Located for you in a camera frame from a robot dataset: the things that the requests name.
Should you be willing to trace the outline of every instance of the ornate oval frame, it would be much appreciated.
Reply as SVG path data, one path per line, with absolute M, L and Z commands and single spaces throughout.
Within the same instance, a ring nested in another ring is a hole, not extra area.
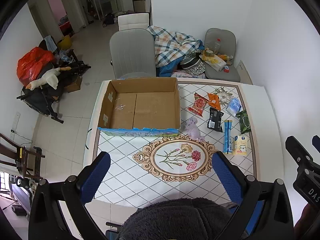
M 187 142 L 199 146 L 205 154 L 205 160 L 203 164 L 198 169 L 183 174 L 169 173 L 159 168 L 154 160 L 157 150 L 163 145 L 172 143 L 173 141 Z M 197 142 L 191 140 L 188 135 L 179 134 L 177 137 L 163 137 L 162 139 L 157 139 L 153 142 L 150 142 L 148 145 L 143 147 L 141 152 L 133 155 L 133 159 L 137 163 L 142 164 L 142 168 L 144 170 L 148 171 L 155 177 L 161 177 L 166 182 L 195 181 L 199 176 L 205 175 L 212 169 L 212 155 L 217 151 L 218 150 L 215 149 L 214 145 L 210 144 L 209 142 Z

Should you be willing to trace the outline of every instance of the black snack bag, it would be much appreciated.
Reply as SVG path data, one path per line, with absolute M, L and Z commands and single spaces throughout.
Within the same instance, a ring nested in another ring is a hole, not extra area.
M 217 132 L 223 132 L 221 127 L 221 117 L 223 116 L 223 112 L 210 107 L 210 118 L 208 121 L 208 128 L 213 129 Z

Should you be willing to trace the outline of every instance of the blue stick package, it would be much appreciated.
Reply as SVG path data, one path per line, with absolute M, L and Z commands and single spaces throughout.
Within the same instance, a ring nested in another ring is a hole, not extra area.
M 230 140 L 231 126 L 232 126 L 232 120 L 224 121 L 224 147 L 223 147 L 224 154 L 232 153 L 232 145 Z

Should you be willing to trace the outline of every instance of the blue gripper pad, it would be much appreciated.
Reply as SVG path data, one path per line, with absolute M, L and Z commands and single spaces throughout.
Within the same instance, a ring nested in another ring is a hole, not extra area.
M 80 200 L 83 205 L 91 202 L 94 198 L 98 187 L 110 168 L 110 164 L 110 155 L 106 152 L 101 152 L 90 166 L 86 166 L 83 169 L 82 172 L 85 172 L 86 168 L 91 169 L 89 176 L 80 187 Z
M 229 168 L 225 165 L 223 160 L 216 153 L 212 155 L 212 168 L 217 173 L 231 201 L 240 205 L 242 202 L 241 185 L 233 176 Z

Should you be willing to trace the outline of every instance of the plaid blanket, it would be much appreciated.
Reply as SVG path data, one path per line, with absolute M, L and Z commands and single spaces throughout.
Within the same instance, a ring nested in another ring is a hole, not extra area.
M 184 33 L 170 32 L 156 26 L 150 26 L 147 30 L 155 39 L 157 68 L 189 54 L 200 46 L 199 41 Z

